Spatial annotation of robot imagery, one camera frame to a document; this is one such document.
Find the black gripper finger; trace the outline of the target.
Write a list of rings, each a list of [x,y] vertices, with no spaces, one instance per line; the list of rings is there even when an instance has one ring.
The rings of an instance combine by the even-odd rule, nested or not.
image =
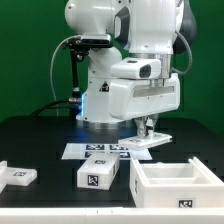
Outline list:
[[[153,137],[153,134],[154,134],[154,128],[155,128],[155,126],[156,126],[158,117],[159,117],[158,114],[150,115],[150,116],[148,117],[148,120],[147,120],[147,128],[148,128],[148,136],[149,136],[150,138]]]
[[[135,120],[137,126],[137,135],[141,138],[146,136],[146,123],[144,118],[137,118]]]

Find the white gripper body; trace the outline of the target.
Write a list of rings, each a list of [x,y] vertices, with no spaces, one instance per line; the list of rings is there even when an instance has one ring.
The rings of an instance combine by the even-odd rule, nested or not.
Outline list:
[[[163,113],[178,108],[180,81],[173,73],[155,86],[154,80],[115,79],[110,85],[109,114],[121,120]]]

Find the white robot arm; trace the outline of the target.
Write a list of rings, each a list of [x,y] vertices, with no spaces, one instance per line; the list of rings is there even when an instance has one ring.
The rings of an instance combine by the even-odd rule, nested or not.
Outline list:
[[[180,104],[175,53],[188,51],[196,23],[189,0],[68,0],[65,19],[77,35],[74,59],[88,57],[88,84],[78,119],[137,123],[149,138],[157,116]]]

